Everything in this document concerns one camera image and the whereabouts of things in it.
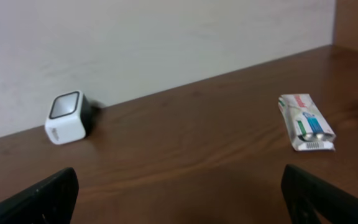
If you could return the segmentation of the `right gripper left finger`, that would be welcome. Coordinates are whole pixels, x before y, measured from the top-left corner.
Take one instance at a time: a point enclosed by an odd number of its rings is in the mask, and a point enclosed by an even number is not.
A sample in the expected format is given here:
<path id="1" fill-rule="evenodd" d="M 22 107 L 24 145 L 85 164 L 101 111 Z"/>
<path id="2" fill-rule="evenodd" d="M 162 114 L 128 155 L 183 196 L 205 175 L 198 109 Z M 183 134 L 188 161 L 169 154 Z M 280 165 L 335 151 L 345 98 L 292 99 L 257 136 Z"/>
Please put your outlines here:
<path id="1" fill-rule="evenodd" d="M 67 167 L 0 202 L 0 223 L 70 223 L 79 192 Z"/>

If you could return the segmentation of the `white Panadol box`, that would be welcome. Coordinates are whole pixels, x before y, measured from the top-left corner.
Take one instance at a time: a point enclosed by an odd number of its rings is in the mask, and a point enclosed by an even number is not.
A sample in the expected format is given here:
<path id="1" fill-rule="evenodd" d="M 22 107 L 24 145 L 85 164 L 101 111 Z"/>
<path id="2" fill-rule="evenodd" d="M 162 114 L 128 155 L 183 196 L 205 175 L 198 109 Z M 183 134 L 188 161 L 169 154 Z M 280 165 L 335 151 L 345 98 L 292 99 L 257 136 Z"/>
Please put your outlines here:
<path id="1" fill-rule="evenodd" d="M 333 151 L 336 135 L 309 94 L 281 95 L 278 107 L 295 151 Z"/>

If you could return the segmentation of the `brown cardboard panel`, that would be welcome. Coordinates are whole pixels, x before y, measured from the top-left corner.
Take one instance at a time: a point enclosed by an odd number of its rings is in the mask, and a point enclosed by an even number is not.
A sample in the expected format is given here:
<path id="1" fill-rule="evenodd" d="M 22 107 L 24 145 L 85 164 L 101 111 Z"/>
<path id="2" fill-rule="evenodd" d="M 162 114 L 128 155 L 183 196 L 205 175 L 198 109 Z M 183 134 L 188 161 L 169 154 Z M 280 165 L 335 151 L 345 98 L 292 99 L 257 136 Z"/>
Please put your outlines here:
<path id="1" fill-rule="evenodd" d="M 337 0 L 333 44 L 358 51 L 358 0 Z"/>

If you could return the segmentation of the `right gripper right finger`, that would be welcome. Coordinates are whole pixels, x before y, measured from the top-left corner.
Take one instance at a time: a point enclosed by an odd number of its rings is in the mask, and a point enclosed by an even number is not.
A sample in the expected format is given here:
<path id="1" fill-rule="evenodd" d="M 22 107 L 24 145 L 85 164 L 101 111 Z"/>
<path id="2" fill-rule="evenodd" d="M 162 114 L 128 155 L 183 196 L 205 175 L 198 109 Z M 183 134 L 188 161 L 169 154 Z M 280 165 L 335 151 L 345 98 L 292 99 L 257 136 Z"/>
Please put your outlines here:
<path id="1" fill-rule="evenodd" d="M 320 223 L 321 214 L 331 223 L 358 223 L 358 198 L 288 164 L 281 190 L 292 223 Z"/>

